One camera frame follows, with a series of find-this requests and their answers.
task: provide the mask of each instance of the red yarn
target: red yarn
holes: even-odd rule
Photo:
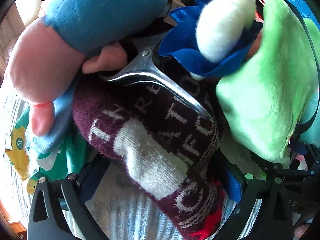
[[[217,188],[221,185],[220,181],[212,181],[212,184],[215,185]],[[224,190],[220,190],[220,196],[222,199],[225,197]],[[217,210],[214,214],[207,215],[207,217],[204,219],[204,227],[198,232],[195,232],[193,234],[190,234],[190,236],[199,236],[198,240],[205,240],[207,239],[213,232],[215,232],[219,224],[221,222],[222,217],[222,204],[219,203]]]

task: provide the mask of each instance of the blue plush toy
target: blue plush toy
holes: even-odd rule
[[[68,89],[81,66],[84,73],[126,66],[126,53],[117,41],[147,27],[166,2],[50,0],[46,15],[18,39],[5,74],[16,94],[31,104],[35,136],[51,130],[53,101]],[[100,55],[87,60],[95,50]]]

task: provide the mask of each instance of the light blue fabric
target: light blue fabric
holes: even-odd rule
[[[50,132],[43,137],[34,137],[31,133],[26,133],[27,147],[42,154],[60,147],[72,121],[72,100],[79,80],[78,76],[68,90],[53,102],[55,122]]]
[[[196,6],[177,8],[170,16],[178,23],[163,39],[160,56],[173,56],[186,70],[203,77],[222,77],[235,72],[249,52],[262,28],[253,22],[249,31],[243,30],[238,43],[220,63],[208,61],[200,53],[196,43],[196,26],[203,7],[211,0],[196,0]]]
[[[51,0],[45,24],[88,54],[148,26],[168,0]]]

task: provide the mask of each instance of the screw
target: screw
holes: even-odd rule
[[[72,180],[72,179],[77,179],[78,178],[78,174],[76,174],[75,172],[70,173],[68,175],[68,179]]]
[[[253,175],[251,173],[247,173],[245,175],[246,179],[252,180],[253,179]]]
[[[148,49],[145,49],[145,50],[141,53],[142,56],[146,56],[146,55],[148,55],[148,54],[149,54],[149,50],[148,50]]]
[[[41,177],[41,178],[38,180],[38,182],[39,182],[39,183],[44,183],[44,182],[45,182],[45,180],[46,180],[46,178],[45,178],[45,177]]]
[[[282,183],[282,179],[280,178],[275,178],[276,183],[281,184]]]

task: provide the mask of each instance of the blue plastic crate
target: blue plastic crate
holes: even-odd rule
[[[287,1],[291,2],[298,9],[302,17],[311,19],[318,26],[318,29],[320,30],[320,24],[318,23],[318,21],[316,20],[316,17],[311,12],[309,6],[304,0],[287,0]]]

